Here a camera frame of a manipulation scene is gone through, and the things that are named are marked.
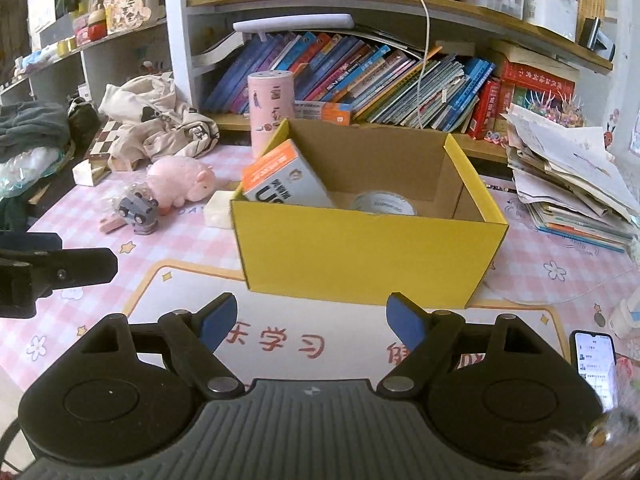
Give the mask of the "grey toy car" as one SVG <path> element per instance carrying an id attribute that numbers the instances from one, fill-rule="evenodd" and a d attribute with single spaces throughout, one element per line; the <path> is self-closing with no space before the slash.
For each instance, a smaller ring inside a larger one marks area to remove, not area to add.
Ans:
<path id="1" fill-rule="evenodd" d="M 142 192 L 129 192 L 122 196 L 116 206 L 116 212 L 140 235 L 148 235 L 157 228 L 158 203 Z"/>

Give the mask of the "white eraser block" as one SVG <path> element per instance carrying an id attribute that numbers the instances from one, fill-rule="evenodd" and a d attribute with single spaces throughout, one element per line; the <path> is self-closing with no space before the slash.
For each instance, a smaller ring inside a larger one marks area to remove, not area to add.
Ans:
<path id="1" fill-rule="evenodd" d="M 218 190 L 203 208 L 204 222 L 209 228 L 232 230 L 231 202 L 233 191 Z"/>

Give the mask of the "white tape roll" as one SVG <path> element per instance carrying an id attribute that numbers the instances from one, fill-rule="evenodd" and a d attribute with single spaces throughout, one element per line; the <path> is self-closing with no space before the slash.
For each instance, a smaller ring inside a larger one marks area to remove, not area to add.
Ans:
<path id="1" fill-rule="evenodd" d="M 405 197 L 386 191 L 360 193 L 352 200 L 349 208 L 368 214 L 397 214 L 411 217 L 416 215 L 416 208 Z"/>

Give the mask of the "orange white toothpaste box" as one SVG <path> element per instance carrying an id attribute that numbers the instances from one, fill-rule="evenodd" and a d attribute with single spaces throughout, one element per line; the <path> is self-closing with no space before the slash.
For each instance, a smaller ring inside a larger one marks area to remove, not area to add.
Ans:
<path id="1" fill-rule="evenodd" d="M 247 166 L 241 185 L 251 202 L 334 207 L 326 187 L 291 139 Z"/>

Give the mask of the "pink flat case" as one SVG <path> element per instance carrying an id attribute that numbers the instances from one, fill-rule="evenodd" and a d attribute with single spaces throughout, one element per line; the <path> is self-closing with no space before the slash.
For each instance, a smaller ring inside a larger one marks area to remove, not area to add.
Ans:
<path id="1" fill-rule="evenodd" d="M 119 214 L 111 214 L 103 217 L 99 222 L 99 229 L 102 233 L 108 234 L 126 226 L 127 222 Z"/>

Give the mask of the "iridescent plastic bag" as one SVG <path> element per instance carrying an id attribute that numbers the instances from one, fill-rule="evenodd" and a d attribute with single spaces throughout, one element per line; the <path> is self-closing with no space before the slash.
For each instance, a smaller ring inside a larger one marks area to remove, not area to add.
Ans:
<path id="1" fill-rule="evenodd" d="M 20 196 L 41 178 L 54 174 L 63 161 L 64 153 L 58 148 L 31 148 L 7 162 L 0 170 L 2 198 Z"/>

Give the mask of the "wooden chess board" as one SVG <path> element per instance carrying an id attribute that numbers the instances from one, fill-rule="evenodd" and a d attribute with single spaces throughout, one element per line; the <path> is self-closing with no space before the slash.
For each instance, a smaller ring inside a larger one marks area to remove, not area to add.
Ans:
<path id="1" fill-rule="evenodd" d="M 84 159 L 73 168 L 76 185 L 93 188 L 111 172 L 108 160 L 111 157 L 112 145 L 119 139 L 120 128 L 121 122 L 108 120 L 96 134 Z"/>

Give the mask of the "grey folded clothes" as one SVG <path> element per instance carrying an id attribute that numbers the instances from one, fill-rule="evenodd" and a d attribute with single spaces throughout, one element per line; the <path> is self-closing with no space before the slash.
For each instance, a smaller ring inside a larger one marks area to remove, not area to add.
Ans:
<path id="1" fill-rule="evenodd" d="M 2 105 L 0 128 L 1 162 L 32 148 L 64 148 L 70 142 L 66 109 L 56 103 Z"/>

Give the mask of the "yellow cardboard box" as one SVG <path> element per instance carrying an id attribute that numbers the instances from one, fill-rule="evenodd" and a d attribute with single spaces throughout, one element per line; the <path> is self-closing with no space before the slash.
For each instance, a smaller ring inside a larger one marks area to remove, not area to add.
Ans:
<path id="1" fill-rule="evenodd" d="M 384 304 L 401 292 L 426 308 L 463 308 L 506 236 L 506 218 L 448 133 L 293 119 L 291 139 L 333 208 L 259 203 L 235 192 L 232 218 L 254 292 Z M 360 193 L 405 197 L 416 215 L 351 210 Z"/>

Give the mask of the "pink plush pig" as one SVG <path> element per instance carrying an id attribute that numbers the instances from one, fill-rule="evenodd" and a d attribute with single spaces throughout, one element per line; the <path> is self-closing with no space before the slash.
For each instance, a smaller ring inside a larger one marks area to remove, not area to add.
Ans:
<path id="1" fill-rule="evenodd" d="M 217 183 L 211 166 L 186 156 L 166 156 L 149 166 L 145 183 L 160 210 L 181 208 L 213 195 Z"/>

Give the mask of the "black smartphone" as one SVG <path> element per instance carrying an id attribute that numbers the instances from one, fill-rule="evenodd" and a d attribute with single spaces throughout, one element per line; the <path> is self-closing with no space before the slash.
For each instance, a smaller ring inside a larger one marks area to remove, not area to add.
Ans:
<path id="1" fill-rule="evenodd" d="M 604 333 L 574 330 L 570 334 L 570 355 L 577 373 L 597 393 L 603 411 L 615 408 L 616 355 L 612 337 Z"/>

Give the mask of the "beige cloth bag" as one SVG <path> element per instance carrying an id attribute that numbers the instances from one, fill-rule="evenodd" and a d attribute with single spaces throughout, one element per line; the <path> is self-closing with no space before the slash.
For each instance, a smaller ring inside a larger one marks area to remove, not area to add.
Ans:
<path id="1" fill-rule="evenodd" d="M 169 155 L 199 158 L 219 141 L 216 122 L 178 98 L 171 73 L 108 84 L 99 112 L 119 124 L 108 149 L 108 166 L 115 171 Z"/>

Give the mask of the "stack of papers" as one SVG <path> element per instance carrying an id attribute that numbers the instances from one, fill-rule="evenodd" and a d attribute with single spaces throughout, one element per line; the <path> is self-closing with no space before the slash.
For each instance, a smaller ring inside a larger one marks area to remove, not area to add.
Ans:
<path id="1" fill-rule="evenodd" d="M 508 166 L 537 230 L 628 252 L 639 239 L 639 202 L 605 148 L 601 127 L 566 128 L 512 104 Z"/>

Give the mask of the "orange box on shelf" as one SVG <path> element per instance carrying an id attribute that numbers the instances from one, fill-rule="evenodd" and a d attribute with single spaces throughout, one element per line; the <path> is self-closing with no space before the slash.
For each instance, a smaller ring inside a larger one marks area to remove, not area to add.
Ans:
<path id="1" fill-rule="evenodd" d="M 352 109 L 343 103 L 296 101 L 294 114 L 298 119 L 322 120 L 341 126 L 349 126 L 352 123 Z"/>

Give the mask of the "pink sticker cylinder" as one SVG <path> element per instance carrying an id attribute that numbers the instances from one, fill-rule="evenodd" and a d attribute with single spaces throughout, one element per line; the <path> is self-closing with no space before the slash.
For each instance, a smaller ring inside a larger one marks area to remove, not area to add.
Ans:
<path id="1" fill-rule="evenodd" d="M 247 77 L 250 143 L 259 158 L 285 119 L 295 116 L 294 76 L 289 70 L 265 70 Z"/>

